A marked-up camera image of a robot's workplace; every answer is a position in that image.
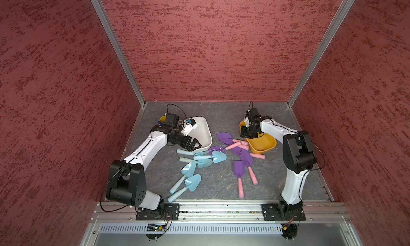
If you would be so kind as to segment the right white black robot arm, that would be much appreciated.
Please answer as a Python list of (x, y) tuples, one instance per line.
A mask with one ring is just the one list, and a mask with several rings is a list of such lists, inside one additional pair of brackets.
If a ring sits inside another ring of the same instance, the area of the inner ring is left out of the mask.
[(268, 117), (243, 119), (243, 138), (254, 139), (260, 134), (270, 135), (283, 145), (283, 160), (287, 168), (284, 189), (277, 212), (282, 219), (301, 215), (302, 192), (305, 179), (317, 163), (315, 145), (306, 131), (290, 129)]

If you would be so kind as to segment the white storage box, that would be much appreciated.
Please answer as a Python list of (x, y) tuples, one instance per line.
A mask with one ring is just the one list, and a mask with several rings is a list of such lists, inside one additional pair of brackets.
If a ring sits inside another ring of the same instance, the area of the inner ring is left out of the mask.
[(194, 119), (197, 122), (198, 127), (192, 130), (188, 136), (192, 137), (192, 139), (196, 138), (202, 144), (202, 147), (194, 152), (197, 153), (207, 151), (213, 143), (207, 120), (201, 116), (191, 119)]

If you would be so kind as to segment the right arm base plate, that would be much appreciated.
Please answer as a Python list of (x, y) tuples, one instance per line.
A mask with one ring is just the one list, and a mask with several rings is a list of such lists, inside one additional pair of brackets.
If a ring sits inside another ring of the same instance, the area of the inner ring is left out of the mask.
[(266, 203), (261, 205), (265, 221), (306, 221), (302, 202), (298, 204)]

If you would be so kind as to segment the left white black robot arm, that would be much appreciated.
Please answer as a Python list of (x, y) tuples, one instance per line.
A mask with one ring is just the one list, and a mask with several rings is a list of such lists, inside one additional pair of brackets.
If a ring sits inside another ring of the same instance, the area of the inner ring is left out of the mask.
[(143, 144), (124, 160), (115, 160), (109, 169), (106, 198), (110, 201), (164, 213), (164, 200), (147, 189), (145, 170), (168, 142), (193, 152), (202, 147), (196, 138), (186, 136), (168, 125), (155, 125)]

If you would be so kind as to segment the purple shovel front pink handle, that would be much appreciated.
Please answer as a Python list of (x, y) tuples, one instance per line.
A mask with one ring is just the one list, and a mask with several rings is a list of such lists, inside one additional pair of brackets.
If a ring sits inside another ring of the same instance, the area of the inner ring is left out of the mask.
[(242, 184), (242, 176), (245, 174), (245, 163), (243, 161), (235, 160), (233, 161), (233, 173), (238, 179), (238, 194), (240, 199), (244, 199), (245, 194)]

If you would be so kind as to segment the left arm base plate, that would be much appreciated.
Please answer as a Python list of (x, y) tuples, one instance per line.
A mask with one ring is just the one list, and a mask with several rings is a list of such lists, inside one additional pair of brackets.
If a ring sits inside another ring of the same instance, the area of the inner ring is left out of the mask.
[(178, 220), (180, 204), (178, 203), (160, 203), (156, 210), (146, 208), (137, 208), (136, 220)]

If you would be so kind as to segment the yellow storage box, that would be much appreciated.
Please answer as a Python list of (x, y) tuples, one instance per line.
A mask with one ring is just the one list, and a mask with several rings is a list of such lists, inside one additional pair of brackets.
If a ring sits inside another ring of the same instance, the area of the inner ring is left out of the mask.
[(245, 138), (241, 136), (244, 141), (248, 142), (250, 150), (255, 154), (265, 154), (277, 146), (277, 141), (274, 137), (260, 133), (261, 128), (259, 125), (250, 125), (249, 128), (256, 129), (258, 131), (258, 136), (254, 138)]

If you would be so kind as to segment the light blue shovel back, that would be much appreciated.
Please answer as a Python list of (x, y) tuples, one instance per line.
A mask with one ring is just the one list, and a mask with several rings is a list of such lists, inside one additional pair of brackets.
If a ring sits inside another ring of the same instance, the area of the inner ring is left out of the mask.
[(208, 154), (208, 151), (203, 151), (203, 152), (197, 152), (197, 153), (195, 153), (195, 152), (185, 151), (185, 150), (182, 150), (182, 149), (178, 149), (176, 152), (177, 152), (177, 154), (187, 155), (187, 156), (199, 156), (199, 155), (206, 155), (206, 154)]

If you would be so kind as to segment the purple shovel small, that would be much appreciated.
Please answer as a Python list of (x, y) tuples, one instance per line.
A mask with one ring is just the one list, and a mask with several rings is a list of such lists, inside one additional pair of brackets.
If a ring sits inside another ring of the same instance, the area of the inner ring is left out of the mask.
[(234, 142), (233, 144), (228, 145), (227, 147), (215, 146), (209, 149), (209, 154), (212, 154), (214, 151), (225, 153), (227, 150), (231, 150), (239, 146), (242, 146), (242, 143), (240, 141)]

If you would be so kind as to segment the purple shovel long pink handle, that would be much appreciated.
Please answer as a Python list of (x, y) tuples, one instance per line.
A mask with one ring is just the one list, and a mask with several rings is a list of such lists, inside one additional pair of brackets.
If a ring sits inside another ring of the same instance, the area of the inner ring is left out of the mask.
[(241, 150), (240, 159), (245, 163), (245, 166), (248, 168), (251, 180), (254, 185), (258, 185), (258, 180), (255, 176), (254, 171), (252, 170), (252, 164), (254, 162), (253, 157), (251, 156), (250, 152), (245, 149)]

